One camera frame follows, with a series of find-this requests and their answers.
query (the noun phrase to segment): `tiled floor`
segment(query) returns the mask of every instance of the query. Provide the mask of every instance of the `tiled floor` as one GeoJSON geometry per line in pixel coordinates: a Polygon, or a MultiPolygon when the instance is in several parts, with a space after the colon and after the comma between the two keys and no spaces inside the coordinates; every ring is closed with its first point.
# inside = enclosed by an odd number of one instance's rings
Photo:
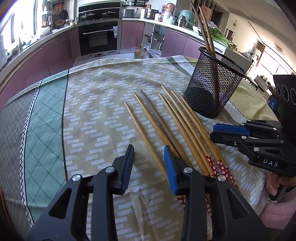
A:
{"type": "Polygon", "coordinates": [[[86,64],[86,63],[95,61],[97,59],[102,59],[102,58],[133,58],[133,56],[134,56],[134,53],[119,53],[119,54],[100,56],[100,57],[96,57],[96,58],[88,58],[88,59],[77,61],[73,65],[73,67],[78,66],[78,65],[82,65],[82,64],[86,64]]]}

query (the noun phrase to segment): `pink sleeve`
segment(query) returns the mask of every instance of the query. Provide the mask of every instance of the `pink sleeve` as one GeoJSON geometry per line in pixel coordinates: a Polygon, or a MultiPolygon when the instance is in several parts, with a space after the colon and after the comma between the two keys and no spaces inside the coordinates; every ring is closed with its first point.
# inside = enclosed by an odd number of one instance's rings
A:
{"type": "Polygon", "coordinates": [[[287,193],[280,203],[267,202],[260,219],[272,229],[284,229],[296,211],[296,188],[287,193]]]}

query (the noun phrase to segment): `blue gripper pad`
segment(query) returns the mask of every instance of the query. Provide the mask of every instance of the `blue gripper pad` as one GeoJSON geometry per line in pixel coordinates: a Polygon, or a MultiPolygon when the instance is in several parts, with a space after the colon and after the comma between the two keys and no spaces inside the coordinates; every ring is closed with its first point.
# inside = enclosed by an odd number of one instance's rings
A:
{"type": "Polygon", "coordinates": [[[129,148],[127,149],[125,155],[128,155],[128,156],[127,156],[126,164],[125,164],[124,171],[122,173],[122,179],[121,179],[121,190],[123,193],[128,188],[128,184],[131,176],[131,169],[133,167],[135,152],[134,152],[134,147],[132,145],[131,147],[129,145],[129,148]]]}
{"type": "Polygon", "coordinates": [[[236,134],[250,136],[250,132],[247,131],[247,129],[242,126],[216,124],[213,127],[213,131],[229,132],[229,133],[236,133],[236,134]]]}
{"type": "Polygon", "coordinates": [[[164,159],[165,159],[165,167],[167,169],[168,173],[168,180],[170,182],[170,188],[173,191],[173,193],[177,194],[177,175],[173,166],[173,160],[172,160],[172,152],[170,151],[169,146],[165,147],[164,150],[164,159]]]}

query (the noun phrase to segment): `metal screw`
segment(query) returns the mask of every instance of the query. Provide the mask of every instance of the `metal screw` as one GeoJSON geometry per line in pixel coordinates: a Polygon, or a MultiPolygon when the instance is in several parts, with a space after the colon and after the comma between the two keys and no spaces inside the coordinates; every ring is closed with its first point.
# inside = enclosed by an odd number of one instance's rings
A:
{"type": "Polygon", "coordinates": [[[106,167],[105,172],[114,172],[114,167],[106,167]]]}
{"type": "Polygon", "coordinates": [[[72,180],[73,180],[73,181],[79,181],[80,178],[81,178],[80,175],[76,174],[76,175],[74,175],[74,176],[72,177],[72,180]]]}
{"type": "Polygon", "coordinates": [[[192,168],[190,168],[190,167],[185,167],[185,168],[184,168],[184,172],[185,172],[185,173],[192,173],[193,170],[192,170],[192,168]]]}
{"type": "Polygon", "coordinates": [[[219,175],[219,176],[218,176],[218,180],[219,180],[220,182],[224,182],[224,181],[226,181],[226,177],[223,176],[223,175],[219,175]]]}

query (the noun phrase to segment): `oven handle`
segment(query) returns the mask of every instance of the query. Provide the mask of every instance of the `oven handle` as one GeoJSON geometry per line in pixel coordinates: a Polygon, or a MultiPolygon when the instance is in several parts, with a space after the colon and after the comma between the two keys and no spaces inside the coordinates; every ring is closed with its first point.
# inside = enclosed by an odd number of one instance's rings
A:
{"type": "Polygon", "coordinates": [[[95,32],[90,32],[90,33],[83,33],[83,35],[86,35],[86,34],[94,34],[94,33],[99,33],[99,32],[106,32],[106,31],[113,31],[113,29],[100,30],[100,31],[95,31],[95,32]]]}

